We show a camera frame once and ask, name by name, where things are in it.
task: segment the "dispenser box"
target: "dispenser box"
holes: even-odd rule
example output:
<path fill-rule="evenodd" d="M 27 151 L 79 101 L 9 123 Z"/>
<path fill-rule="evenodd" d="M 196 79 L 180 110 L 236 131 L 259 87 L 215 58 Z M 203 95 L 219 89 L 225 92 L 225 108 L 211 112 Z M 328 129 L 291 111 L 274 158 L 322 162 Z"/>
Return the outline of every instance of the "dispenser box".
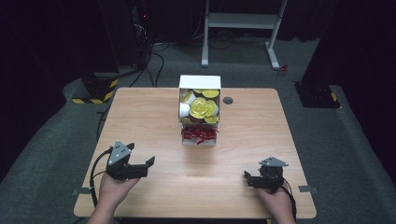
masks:
<path fill-rule="evenodd" d="M 178 121 L 183 145 L 216 144 L 220 94 L 220 76 L 180 76 Z"/>

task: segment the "table top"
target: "table top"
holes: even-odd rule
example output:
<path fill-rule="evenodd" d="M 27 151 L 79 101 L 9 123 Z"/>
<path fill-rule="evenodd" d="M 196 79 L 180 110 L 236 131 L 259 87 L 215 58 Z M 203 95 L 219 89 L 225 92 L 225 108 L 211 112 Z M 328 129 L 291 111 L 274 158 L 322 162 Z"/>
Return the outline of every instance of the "table top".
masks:
<path fill-rule="evenodd" d="M 116 217 L 268 218 L 244 171 L 260 175 L 259 161 L 276 157 L 289 164 L 283 176 L 297 202 L 297 218 L 314 217 L 311 194 L 298 188 L 307 183 L 276 90 L 222 88 L 220 99 L 226 96 L 233 103 L 219 105 L 216 145 L 182 145 L 178 88 L 119 88 L 82 187 L 89 186 L 96 158 L 120 140 L 134 143 L 129 163 L 156 160 Z M 106 161 L 98 162 L 96 173 L 106 169 Z M 89 217 L 93 209 L 91 195 L 79 194 L 76 216 Z"/>

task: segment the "person's right hand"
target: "person's right hand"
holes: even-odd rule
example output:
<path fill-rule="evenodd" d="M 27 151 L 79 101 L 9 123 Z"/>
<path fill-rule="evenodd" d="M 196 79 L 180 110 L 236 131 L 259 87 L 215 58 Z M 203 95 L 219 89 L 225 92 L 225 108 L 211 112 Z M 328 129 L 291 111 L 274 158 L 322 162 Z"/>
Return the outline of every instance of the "person's right hand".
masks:
<path fill-rule="evenodd" d="M 266 189 L 256 189 L 262 202 L 267 207 L 271 215 L 274 217 L 278 224 L 294 224 L 294 218 L 292 213 L 292 207 L 290 197 L 285 190 L 279 188 L 273 194 L 269 193 Z"/>

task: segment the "gray carpet floor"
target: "gray carpet floor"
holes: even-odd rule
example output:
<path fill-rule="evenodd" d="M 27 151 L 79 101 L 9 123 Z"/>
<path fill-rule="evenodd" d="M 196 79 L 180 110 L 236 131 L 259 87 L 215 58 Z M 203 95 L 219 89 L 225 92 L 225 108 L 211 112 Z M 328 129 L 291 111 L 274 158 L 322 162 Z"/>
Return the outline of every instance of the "gray carpet floor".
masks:
<path fill-rule="evenodd" d="M 297 223 L 396 223 L 396 189 L 348 106 L 342 88 L 331 86 L 342 108 L 301 105 L 293 83 L 302 79 L 317 43 L 276 41 L 276 56 L 280 64 L 289 67 L 285 77 L 272 69 L 262 39 L 236 39 L 226 49 L 216 48 L 227 46 L 227 42 L 211 41 L 207 68 L 201 67 L 201 45 L 159 44 L 153 49 L 164 59 L 158 87 L 177 87 L 180 75 L 195 74 L 221 76 L 224 88 L 276 89 L 307 182 L 318 190 L 313 194 L 318 215 Z M 148 67 L 154 78 L 161 64 L 161 59 L 152 55 Z M 136 77 L 120 78 L 117 88 L 129 86 Z M 78 220 L 73 212 L 77 196 L 71 193 L 81 187 L 92 159 L 100 118 L 97 112 L 111 104 L 73 104 L 71 97 L 79 84 L 78 79 L 64 87 L 67 103 L 36 133 L 1 183 L 0 223 Z M 151 86 L 147 72 L 133 85 Z"/>

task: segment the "yellow and black hazard tape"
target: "yellow and black hazard tape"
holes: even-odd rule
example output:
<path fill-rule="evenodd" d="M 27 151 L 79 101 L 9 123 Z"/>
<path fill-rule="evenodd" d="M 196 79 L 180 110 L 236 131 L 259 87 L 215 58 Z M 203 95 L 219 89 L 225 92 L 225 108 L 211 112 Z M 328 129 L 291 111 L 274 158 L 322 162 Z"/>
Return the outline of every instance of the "yellow and black hazard tape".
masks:
<path fill-rule="evenodd" d="M 116 89 L 116 85 L 119 82 L 118 79 L 113 80 L 109 87 L 108 90 L 105 91 L 105 93 L 103 94 L 103 97 L 98 97 L 98 98 L 72 98 L 72 102 L 75 104 L 105 104 L 107 103 L 111 97 L 113 96 L 114 90 Z"/>

